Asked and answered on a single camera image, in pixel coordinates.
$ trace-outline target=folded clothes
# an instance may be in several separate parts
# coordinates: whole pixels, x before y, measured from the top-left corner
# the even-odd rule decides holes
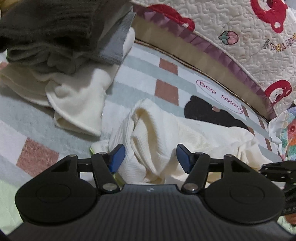
[[[123,44],[135,17],[135,13],[130,11],[131,8],[130,3],[125,4],[121,11],[113,16],[110,24],[119,20],[98,41],[94,51],[77,52],[46,42],[33,42],[9,48],[7,60],[10,63],[29,66],[40,73],[73,74],[90,59],[103,64],[120,65],[123,61]]]
[[[22,0],[0,20],[0,51],[46,41],[76,50],[96,48],[108,20],[128,0]]]
[[[123,45],[124,55],[134,40],[135,31],[130,28]],[[62,73],[40,74],[24,66],[9,64],[1,70],[0,78],[24,99],[52,107],[58,127],[100,136],[106,90],[118,67],[89,61],[69,76]]]
[[[128,184],[163,184],[168,183],[168,177],[184,182],[188,175],[176,158],[178,144],[212,158],[232,154],[254,169],[271,163],[248,130],[176,117],[149,99],[138,101],[110,139],[94,143],[91,149],[94,153],[110,152],[120,143],[126,155],[118,173]],[[208,181],[220,177],[219,173],[209,173]]]

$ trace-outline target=red bear print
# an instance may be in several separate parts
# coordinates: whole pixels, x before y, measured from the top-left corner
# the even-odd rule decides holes
[[[265,95],[270,99],[272,106],[279,102],[284,97],[292,92],[292,87],[289,81],[279,80],[264,91]]]
[[[261,5],[267,4],[268,9],[262,9],[258,1]],[[251,7],[260,20],[271,24],[276,33],[280,34],[284,30],[288,6],[283,0],[251,0]]]
[[[187,29],[193,31],[195,29],[195,23],[190,18],[183,18],[174,8],[165,4],[154,4],[149,6],[153,11],[162,13],[167,18],[176,21],[179,24],[188,24]]]

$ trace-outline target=colorful flower pattern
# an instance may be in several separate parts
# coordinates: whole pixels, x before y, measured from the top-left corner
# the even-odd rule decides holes
[[[281,130],[280,139],[283,142],[281,157],[284,161],[296,160],[296,107],[287,110]]]

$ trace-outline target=purple ruffled trim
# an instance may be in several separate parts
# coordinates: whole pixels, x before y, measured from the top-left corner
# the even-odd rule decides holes
[[[173,20],[158,12],[153,11],[150,8],[145,8],[143,6],[134,4],[133,11],[136,12],[139,17],[142,17],[146,21],[153,22],[159,27],[166,29],[176,37],[180,37],[185,42],[191,43],[196,48],[198,48],[198,50],[207,53],[209,56],[219,61],[222,65],[227,67],[238,80],[240,80],[244,85],[251,89],[253,93],[262,99],[271,119],[276,117],[276,114],[271,107],[270,100],[265,95],[264,91],[221,49],[217,48],[207,40],[191,32],[182,25],[174,22]]]

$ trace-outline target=white knit fabric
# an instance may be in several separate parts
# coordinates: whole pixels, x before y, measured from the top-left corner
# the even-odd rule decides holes
[[[124,56],[132,47],[135,31],[130,28],[123,44]],[[38,105],[52,107],[56,126],[72,131],[101,135],[106,90],[118,65],[88,62],[75,74],[39,74],[27,67],[9,64],[0,78],[14,92]]]
[[[249,131],[176,117],[149,99],[140,100],[119,129],[112,132],[110,140],[94,143],[92,150],[110,152],[119,143],[124,144],[126,156],[118,172],[131,184],[163,184],[166,177],[185,181],[188,175],[176,158],[178,144],[212,158],[232,154],[254,169],[271,163]],[[209,182],[217,179],[218,174],[209,174]]]

